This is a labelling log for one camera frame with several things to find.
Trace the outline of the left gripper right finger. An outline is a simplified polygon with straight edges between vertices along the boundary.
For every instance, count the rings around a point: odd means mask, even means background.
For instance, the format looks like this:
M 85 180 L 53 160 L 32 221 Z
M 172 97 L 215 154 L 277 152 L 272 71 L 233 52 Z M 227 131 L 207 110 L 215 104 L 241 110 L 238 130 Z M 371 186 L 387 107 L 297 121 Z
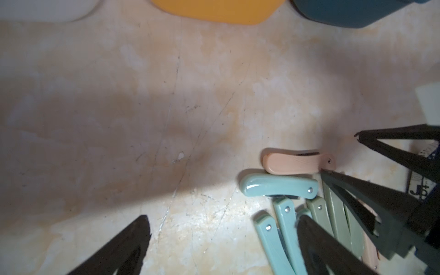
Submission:
M 301 254 L 309 275 L 374 275 L 370 269 L 307 215 L 297 222 Z

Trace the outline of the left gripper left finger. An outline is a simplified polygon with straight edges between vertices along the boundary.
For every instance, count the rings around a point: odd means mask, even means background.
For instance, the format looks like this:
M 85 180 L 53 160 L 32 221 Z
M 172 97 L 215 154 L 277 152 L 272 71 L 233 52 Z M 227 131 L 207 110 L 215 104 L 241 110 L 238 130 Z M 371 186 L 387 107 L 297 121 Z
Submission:
M 137 217 L 71 275 L 138 275 L 151 239 L 147 215 Z

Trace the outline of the pink knife top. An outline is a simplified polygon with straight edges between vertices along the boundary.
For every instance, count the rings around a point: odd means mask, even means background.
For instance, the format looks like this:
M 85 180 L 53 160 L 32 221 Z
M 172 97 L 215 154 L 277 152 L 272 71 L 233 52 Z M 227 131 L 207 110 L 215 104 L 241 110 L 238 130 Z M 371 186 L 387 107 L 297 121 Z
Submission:
M 266 172 L 273 175 L 315 174 L 321 170 L 336 170 L 336 159 L 329 153 L 285 154 L 273 152 L 262 158 Z

